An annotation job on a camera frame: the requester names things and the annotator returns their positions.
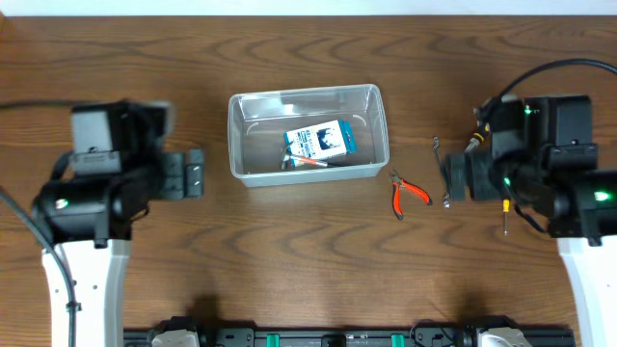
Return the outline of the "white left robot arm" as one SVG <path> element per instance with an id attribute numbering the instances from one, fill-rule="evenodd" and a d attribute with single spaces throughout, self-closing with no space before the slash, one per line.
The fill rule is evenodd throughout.
<path id="1" fill-rule="evenodd" d="M 63 154 L 33 201 L 55 346 L 122 346 L 123 287 L 133 223 L 153 200 L 198 199 L 205 154 L 154 151 L 124 166 L 119 151 Z"/>

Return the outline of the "black orange telescopic pickup tool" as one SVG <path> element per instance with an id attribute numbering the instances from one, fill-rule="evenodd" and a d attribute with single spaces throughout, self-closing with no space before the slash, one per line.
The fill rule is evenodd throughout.
<path id="1" fill-rule="evenodd" d="M 301 156 L 297 154 L 293 154 L 288 150 L 284 150 L 282 152 L 282 169 L 285 170 L 287 167 L 297 167 L 299 164 L 302 165 L 310 165 L 318 168 L 342 168 L 346 167 L 346 164 L 337 164 L 324 160 L 311 159 L 306 156 Z"/>

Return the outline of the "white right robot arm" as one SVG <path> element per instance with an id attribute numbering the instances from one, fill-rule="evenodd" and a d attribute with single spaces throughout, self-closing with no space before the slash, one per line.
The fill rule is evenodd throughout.
<path id="1" fill-rule="evenodd" d="M 581 342 L 616 343 L 616 172 L 592 146 L 449 154 L 440 171 L 451 200 L 508 200 L 557 242 L 575 295 Z"/>

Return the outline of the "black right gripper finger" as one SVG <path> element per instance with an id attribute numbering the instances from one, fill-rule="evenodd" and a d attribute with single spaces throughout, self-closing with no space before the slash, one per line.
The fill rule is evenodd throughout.
<path id="1" fill-rule="evenodd" d="M 466 178 L 466 155 L 463 153 L 447 154 L 445 156 L 445 172 L 448 178 Z"/>
<path id="2" fill-rule="evenodd" d="M 451 178 L 448 183 L 449 197 L 453 201 L 463 201 L 467 199 L 467 182 L 463 179 Z"/>

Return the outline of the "blue white small box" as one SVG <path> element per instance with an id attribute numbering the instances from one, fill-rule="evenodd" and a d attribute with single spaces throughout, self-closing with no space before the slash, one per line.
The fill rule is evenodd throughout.
<path id="1" fill-rule="evenodd" d="M 283 150 L 311 159 L 328 161 L 357 151 L 355 137 L 348 121 L 330 120 L 287 131 L 283 134 Z"/>

